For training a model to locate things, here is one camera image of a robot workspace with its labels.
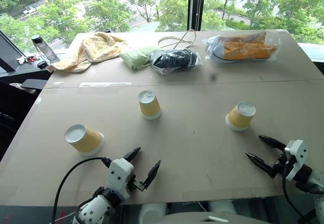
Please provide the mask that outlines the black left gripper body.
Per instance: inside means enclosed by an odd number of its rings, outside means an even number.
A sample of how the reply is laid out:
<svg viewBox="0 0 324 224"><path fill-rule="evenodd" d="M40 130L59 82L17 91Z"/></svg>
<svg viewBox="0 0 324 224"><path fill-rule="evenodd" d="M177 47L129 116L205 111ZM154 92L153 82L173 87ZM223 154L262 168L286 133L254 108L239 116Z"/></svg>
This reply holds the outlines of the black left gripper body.
<svg viewBox="0 0 324 224"><path fill-rule="evenodd" d="M134 174L131 174L127 182L127 189L129 190L129 192L133 192L136 189L143 192L146 189L146 185L143 181L137 181L136 176Z"/></svg>

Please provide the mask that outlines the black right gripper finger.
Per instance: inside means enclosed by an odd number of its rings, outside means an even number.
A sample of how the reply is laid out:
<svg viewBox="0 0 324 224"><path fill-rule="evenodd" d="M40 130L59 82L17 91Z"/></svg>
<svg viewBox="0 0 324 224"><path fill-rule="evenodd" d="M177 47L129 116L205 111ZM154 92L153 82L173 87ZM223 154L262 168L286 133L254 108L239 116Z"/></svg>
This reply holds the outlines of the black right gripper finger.
<svg viewBox="0 0 324 224"><path fill-rule="evenodd" d="M258 168L266 172L269 176L274 176L274 169L267 165L264 160L249 152L245 152L245 154Z"/></svg>
<svg viewBox="0 0 324 224"><path fill-rule="evenodd" d="M264 142L265 144L267 144L267 145L269 145L269 146L271 146L273 148L276 148L276 149L278 149L278 150L280 150L282 152L285 151L286 145L284 143L282 143L282 142L274 139L274 138L260 135L259 136L259 139L262 142Z"/></svg>

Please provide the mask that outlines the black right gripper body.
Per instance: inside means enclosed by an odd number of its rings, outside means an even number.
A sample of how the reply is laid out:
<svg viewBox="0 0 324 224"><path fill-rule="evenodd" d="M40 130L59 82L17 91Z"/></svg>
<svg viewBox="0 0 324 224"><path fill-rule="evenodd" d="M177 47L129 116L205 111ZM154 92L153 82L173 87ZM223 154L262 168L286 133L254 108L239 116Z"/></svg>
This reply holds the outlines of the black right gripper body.
<svg viewBox="0 0 324 224"><path fill-rule="evenodd" d="M287 176L293 168L293 165L290 164L289 160L287 159L286 153L281 152L279 155L277 161L272 167L272 172L270 174L271 178L275 178L277 174L280 174L282 176Z"/></svg>

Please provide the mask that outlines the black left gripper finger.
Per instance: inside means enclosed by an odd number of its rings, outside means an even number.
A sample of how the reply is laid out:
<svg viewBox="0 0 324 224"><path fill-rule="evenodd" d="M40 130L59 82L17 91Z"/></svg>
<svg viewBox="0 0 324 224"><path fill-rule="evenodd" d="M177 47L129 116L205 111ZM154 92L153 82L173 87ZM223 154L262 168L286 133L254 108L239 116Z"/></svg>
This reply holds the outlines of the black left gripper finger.
<svg viewBox="0 0 324 224"><path fill-rule="evenodd" d="M144 189L147 189L150 184L152 183L152 181L155 179L156 174L158 172L159 166L160 166L161 161L159 160L154 166L153 168L149 171L146 180L143 183Z"/></svg>
<svg viewBox="0 0 324 224"><path fill-rule="evenodd" d="M139 153L139 151L141 150L140 147L137 147L131 151L129 151L124 157L123 159L125 159L126 161L128 162L131 162L136 156L137 154Z"/></svg>

